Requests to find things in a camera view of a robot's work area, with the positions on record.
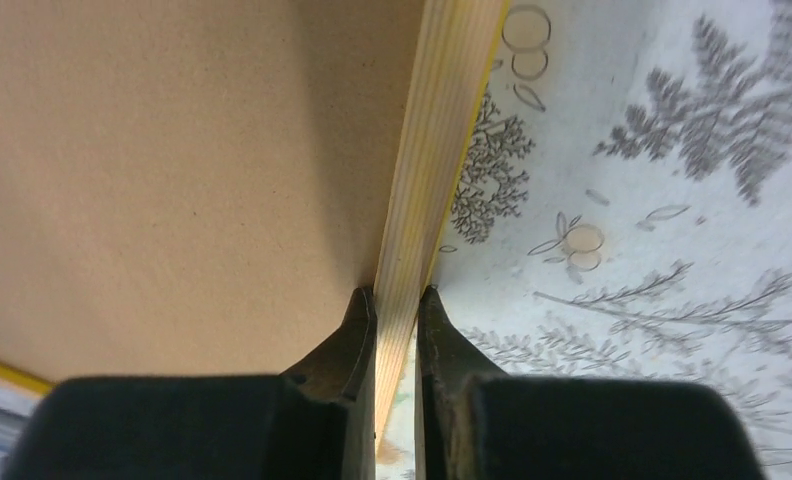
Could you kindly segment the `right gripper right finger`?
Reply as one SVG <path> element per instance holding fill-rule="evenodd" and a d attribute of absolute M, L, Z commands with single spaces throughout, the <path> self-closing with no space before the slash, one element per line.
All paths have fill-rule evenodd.
<path fill-rule="evenodd" d="M 420 479 L 760 479 L 749 437 L 713 389 L 689 382 L 515 376 L 450 321 L 418 308 Z"/>

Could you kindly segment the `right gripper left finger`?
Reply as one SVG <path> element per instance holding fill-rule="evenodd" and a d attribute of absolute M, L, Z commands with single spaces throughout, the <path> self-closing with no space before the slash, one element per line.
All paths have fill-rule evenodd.
<path fill-rule="evenodd" d="M 340 326 L 278 374 L 97 376 L 57 385 L 4 479 L 371 479 L 377 315 L 354 290 Z"/>

